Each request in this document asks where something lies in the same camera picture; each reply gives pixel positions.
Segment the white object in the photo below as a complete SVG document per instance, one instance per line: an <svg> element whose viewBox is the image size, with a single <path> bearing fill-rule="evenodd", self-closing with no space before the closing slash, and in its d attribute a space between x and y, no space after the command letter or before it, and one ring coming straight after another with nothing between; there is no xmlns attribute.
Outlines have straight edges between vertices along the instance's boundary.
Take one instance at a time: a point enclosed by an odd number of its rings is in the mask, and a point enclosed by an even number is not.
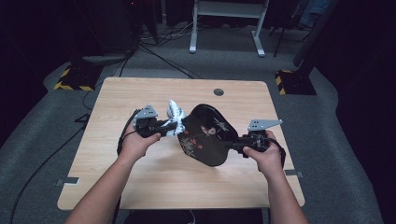
<svg viewBox="0 0 396 224"><path fill-rule="evenodd" d="M190 42L190 53L196 52L197 45L197 21L198 15L206 16L225 16L225 17L242 17L259 19L256 31L252 31L253 41L256 45L257 52L260 57L265 56L262 43L259 39L259 34L262 29L262 22L264 21L265 4L244 4L244 3L227 3L227 2L206 2L195 0L194 14L192 21L192 34Z"/></svg>

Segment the black cable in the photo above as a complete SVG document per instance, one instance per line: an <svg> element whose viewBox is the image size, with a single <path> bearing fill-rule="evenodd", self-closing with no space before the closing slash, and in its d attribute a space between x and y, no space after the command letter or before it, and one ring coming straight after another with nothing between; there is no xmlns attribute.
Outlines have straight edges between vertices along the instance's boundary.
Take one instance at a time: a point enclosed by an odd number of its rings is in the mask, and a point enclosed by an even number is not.
<svg viewBox="0 0 396 224"><path fill-rule="evenodd" d="M111 77L114 77L114 75L116 75L117 70L119 69L119 67L120 67L121 64L122 64L122 62L120 62L119 65L117 65L117 67L116 67L116 69L114 70L114 72L113 72L113 74L111 75ZM98 87L101 86L102 84L103 84L103 81L100 82L99 84L97 84L97 85L95 86L95 88L98 88ZM87 98L88 94L90 94L90 92L91 92L91 91L88 91L87 94L85 94L84 98L82 99L82 105L84 105L84 107L87 108L87 109L89 109L89 110L93 110L92 108L88 107L88 106L85 104L85 99Z"/></svg>
<svg viewBox="0 0 396 224"><path fill-rule="evenodd" d="M186 73L185 71L181 70L179 67L184 68L184 69L188 70L189 72L191 72L191 70L189 70L189 69L187 69L187 68L185 68L185 67L183 67L183 66L181 66L181 65L179 65L179 64L177 64L177 63L175 63L175 62L172 62L171 60L168 60L168 59L163 58L162 56L160 56L160 55L154 53L152 50L146 48L146 47L143 46L143 45L140 45L140 46L141 46L143 49L146 50L146 51L142 50L143 52L149 53L149 54L152 54L152 55L158 57L159 59L163 60L165 63L171 65L171 66L174 67L174 68L176 68L178 71L180 71L180 72L183 73L184 75L188 76L188 77L191 78L191 79L194 79L194 77L192 77L190 74Z"/></svg>
<svg viewBox="0 0 396 224"><path fill-rule="evenodd" d="M12 207L12 212L11 212L11 216L9 219L9 224L12 224L12 222L14 221L14 216L15 216L15 212L17 211L17 205L18 202L23 194L23 192L25 191L25 189L27 188L27 186L29 185L30 181L32 181L32 179L35 177L35 175L37 175L37 173L41 170L41 168L43 168L43 166L56 154L58 153L64 146L67 145L67 143L69 143L74 137L76 137L76 135L83 130L84 127L78 129L78 131L76 133L73 134L73 136L71 136L69 139L67 139L67 141L65 141L58 149L56 149L46 160L44 160L41 165L35 170L35 172L29 177L29 179L26 181L26 183L24 184L23 188L21 189L20 193L18 194L17 199L15 200L14 206Z"/></svg>
<svg viewBox="0 0 396 224"><path fill-rule="evenodd" d="M125 60L125 63L122 65L122 68L121 68L121 70L120 70L119 77L121 77L121 75L122 75L122 71L123 71L123 68L125 67L125 64L127 64L127 63L128 63L128 60L129 60L131 57L132 57L132 54L129 56L129 58L127 58L127 59Z"/></svg>

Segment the yellow black hazard tape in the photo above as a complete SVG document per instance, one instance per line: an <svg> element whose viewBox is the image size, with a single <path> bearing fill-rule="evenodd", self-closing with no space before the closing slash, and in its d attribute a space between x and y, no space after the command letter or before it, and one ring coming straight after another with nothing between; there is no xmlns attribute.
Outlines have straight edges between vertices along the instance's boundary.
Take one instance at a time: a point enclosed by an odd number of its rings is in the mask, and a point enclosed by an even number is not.
<svg viewBox="0 0 396 224"><path fill-rule="evenodd" d="M61 74L61 77L56 83L54 89L70 91L94 91L96 81L99 78L102 69L102 66L97 66L93 68L79 70L74 69L70 64Z"/></svg>
<svg viewBox="0 0 396 224"><path fill-rule="evenodd" d="M279 70L275 74L276 85L281 95L316 95L309 77L301 76L297 71Z"/></svg>
<svg viewBox="0 0 396 224"><path fill-rule="evenodd" d="M277 88L279 89L279 94L281 94L281 95L287 94L286 90L285 90L284 83L282 83L282 76L281 76L285 73L293 73L293 72L289 71L289 70L279 70L275 73L276 85L277 85Z"/></svg>

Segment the wooden table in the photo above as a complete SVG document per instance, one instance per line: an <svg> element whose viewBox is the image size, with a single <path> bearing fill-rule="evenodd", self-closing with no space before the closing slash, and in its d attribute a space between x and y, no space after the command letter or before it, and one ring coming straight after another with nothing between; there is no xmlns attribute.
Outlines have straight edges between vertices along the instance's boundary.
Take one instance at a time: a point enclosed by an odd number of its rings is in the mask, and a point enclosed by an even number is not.
<svg viewBox="0 0 396 224"><path fill-rule="evenodd" d="M214 89L222 89L217 96ZM70 210L117 158L117 143L137 108L152 105L157 119L167 119L168 101L186 114L198 104L213 105L238 131L248 133L252 119L278 119L264 82L172 78L108 77L99 93L88 126L58 201ZM294 169L281 127L273 131L288 153L285 170ZM298 178L287 179L300 205L304 204ZM209 167L184 154L177 137L163 137L148 149L131 172L122 193L121 209L198 209L269 207L267 182L256 162L230 150L227 161Z"/></svg>

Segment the black object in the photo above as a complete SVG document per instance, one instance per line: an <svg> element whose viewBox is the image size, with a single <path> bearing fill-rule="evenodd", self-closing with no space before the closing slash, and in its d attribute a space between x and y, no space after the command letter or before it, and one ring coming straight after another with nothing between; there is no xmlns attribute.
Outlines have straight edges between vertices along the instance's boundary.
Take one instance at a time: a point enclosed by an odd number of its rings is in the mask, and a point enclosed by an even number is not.
<svg viewBox="0 0 396 224"><path fill-rule="evenodd" d="M177 209L177 210L134 210L124 224L262 224L262 210L251 209Z"/></svg>
<svg viewBox="0 0 396 224"><path fill-rule="evenodd" d="M276 140L268 138L265 130L248 132L238 137L233 126L211 105L196 106L183 119L183 124L186 130L177 137L184 153L208 166L222 165L227 160L231 148L247 158L243 147L264 152L270 142L279 146L282 167L284 165L284 148Z"/></svg>
<svg viewBox="0 0 396 224"><path fill-rule="evenodd" d="M316 95L309 77L300 76L298 71L279 70L275 74L276 84L281 95Z"/></svg>

